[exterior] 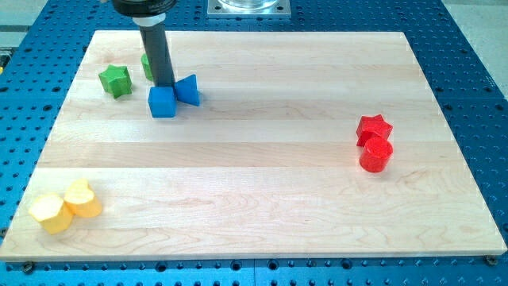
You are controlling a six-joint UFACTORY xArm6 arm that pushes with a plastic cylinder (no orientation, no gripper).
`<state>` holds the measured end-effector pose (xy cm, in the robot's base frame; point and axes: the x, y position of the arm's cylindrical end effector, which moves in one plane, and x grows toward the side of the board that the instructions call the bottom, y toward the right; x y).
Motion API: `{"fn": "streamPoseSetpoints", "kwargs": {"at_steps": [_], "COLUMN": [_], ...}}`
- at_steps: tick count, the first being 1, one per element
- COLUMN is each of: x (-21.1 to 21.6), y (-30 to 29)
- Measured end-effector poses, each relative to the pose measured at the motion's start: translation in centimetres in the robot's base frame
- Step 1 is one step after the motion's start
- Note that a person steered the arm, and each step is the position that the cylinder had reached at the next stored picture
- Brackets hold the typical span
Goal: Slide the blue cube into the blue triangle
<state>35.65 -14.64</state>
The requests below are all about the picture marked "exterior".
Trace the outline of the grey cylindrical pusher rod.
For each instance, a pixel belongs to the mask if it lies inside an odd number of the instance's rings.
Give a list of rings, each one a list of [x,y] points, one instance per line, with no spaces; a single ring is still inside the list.
[[[133,18],[133,21],[139,26],[153,82],[157,87],[173,87],[175,85],[175,75],[164,24],[165,19],[166,14]]]

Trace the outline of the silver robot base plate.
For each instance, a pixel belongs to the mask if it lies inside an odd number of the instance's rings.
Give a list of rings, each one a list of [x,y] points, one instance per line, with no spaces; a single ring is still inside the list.
[[[290,0],[208,0],[206,12],[210,18],[289,18]]]

